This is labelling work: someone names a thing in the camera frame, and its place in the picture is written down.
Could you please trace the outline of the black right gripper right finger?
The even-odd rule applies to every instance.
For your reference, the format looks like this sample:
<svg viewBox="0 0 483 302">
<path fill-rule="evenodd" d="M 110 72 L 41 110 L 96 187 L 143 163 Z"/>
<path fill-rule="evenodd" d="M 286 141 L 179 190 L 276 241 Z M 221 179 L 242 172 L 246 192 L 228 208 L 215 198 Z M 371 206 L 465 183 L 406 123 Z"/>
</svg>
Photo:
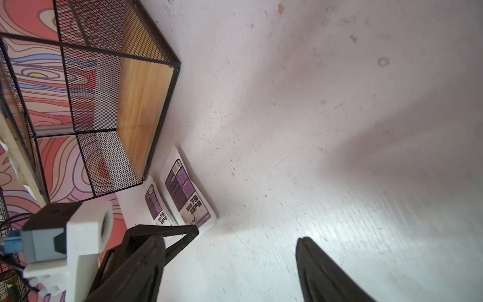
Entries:
<svg viewBox="0 0 483 302">
<path fill-rule="evenodd" d="M 304 301 L 374 301 L 309 237 L 297 241 L 296 264 Z"/>
</svg>

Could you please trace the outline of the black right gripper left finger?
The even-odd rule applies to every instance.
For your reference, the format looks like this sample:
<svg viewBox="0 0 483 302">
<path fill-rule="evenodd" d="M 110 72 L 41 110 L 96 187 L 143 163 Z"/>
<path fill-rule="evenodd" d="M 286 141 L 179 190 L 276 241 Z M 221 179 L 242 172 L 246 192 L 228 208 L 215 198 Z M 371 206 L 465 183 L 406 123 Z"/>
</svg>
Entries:
<svg viewBox="0 0 483 302">
<path fill-rule="evenodd" d="M 86 301 L 156 301 L 165 266 L 164 238 L 126 235 L 114 253 L 114 269 Z"/>
</svg>

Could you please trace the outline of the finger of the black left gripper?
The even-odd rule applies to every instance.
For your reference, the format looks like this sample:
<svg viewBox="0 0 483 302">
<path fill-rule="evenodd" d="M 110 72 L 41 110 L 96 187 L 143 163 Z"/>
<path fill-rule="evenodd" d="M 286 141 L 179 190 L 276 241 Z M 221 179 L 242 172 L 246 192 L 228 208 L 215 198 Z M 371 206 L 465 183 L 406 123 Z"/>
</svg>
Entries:
<svg viewBox="0 0 483 302">
<path fill-rule="evenodd" d="M 181 225 L 181 226 L 156 226 L 156 225 L 137 225 L 128 229 L 124 237 L 133 236 L 141 240 L 146 240 L 150 236 L 161 235 L 164 238 L 165 251 L 165 266 L 171 262 L 183 249 L 185 249 L 198 235 L 199 230 L 195 225 Z M 92 287 L 89 293 L 92 293 L 98 286 L 100 286 L 107 277 L 110 276 L 114 269 L 114 253 L 117 246 L 109 249 L 98 269 L 96 277 L 94 278 Z"/>
</svg>

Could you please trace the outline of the purple coffee bag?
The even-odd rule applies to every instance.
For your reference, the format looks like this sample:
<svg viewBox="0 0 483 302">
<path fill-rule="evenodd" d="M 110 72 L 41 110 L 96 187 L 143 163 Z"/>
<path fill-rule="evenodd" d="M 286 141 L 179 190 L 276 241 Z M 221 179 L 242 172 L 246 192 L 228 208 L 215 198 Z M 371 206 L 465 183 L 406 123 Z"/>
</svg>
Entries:
<svg viewBox="0 0 483 302">
<path fill-rule="evenodd" d="M 177 147 L 173 146 L 159 176 L 161 195 L 178 225 L 195 225 L 203 235 L 217 216 L 191 180 Z"/>
<path fill-rule="evenodd" d="M 127 228 L 137 225 L 178 226 L 152 176 L 138 186 L 116 192 Z"/>
</svg>

